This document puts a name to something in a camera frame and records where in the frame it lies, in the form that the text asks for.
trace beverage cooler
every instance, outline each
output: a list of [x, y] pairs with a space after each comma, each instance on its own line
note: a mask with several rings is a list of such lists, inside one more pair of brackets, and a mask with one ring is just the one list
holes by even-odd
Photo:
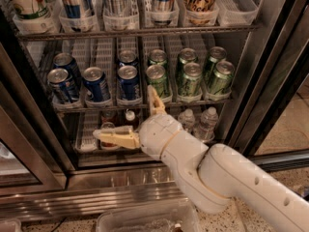
[[[193, 0], [173, 0], [169, 11], [171, 0], [161, 2], [164, 8], [158, 1], [91, 0], [76, 15], [83, 0], [40, 0], [48, 12], [29, 19], [20, 17], [16, 0], [1, 0], [0, 218], [99, 214], [184, 197], [163, 163], [93, 136], [106, 122], [126, 125], [128, 110], [137, 126], [150, 116], [147, 69], [154, 50], [167, 60], [167, 113], [178, 118], [190, 109], [198, 123], [215, 108], [207, 145], [229, 145], [266, 171], [309, 165], [308, 149], [256, 154], [307, 77], [308, 0], [214, 0], [205, 12], [194, 11]], [[193, 49], [204, 69], [216, 47], [233, 67], [224, 92], [212, 92], [204, 78], [195, 94], [190, 85], [180, 91], [181, 51]], [[129, 64], [124, 52], [134, 55], [126, 56]], [[65, 72], [61, 65], [73, 70], [73, 61], [84, 81], [73, 76], [66, 100], [52, 73]], [[132, 99], [124, 98], [121, 65], [138, 72]], [[85, 82], [90, 67], [100, 73], [104, 99], [96, 101]]]

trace metal shelf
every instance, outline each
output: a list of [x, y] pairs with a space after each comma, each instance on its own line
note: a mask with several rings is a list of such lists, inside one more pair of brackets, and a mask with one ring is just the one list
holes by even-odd
[[106, 39], [122, 37], [147, 37], [147, 36], [170, 36], [185, 34], [205, 34], [205, 33], [231, 33], [231, 32], [252, 32], [259, 28], [259, 24], [249, 26], [212, 26], [212, 27], [170, 27], [170, 28], [142, 28], [138, 30], [126, 31], [99, 31], [89, 33], [57, 33], [57, 34], [37, 34], [16, 36], [23, 42], [77, 40], [77, 39]]

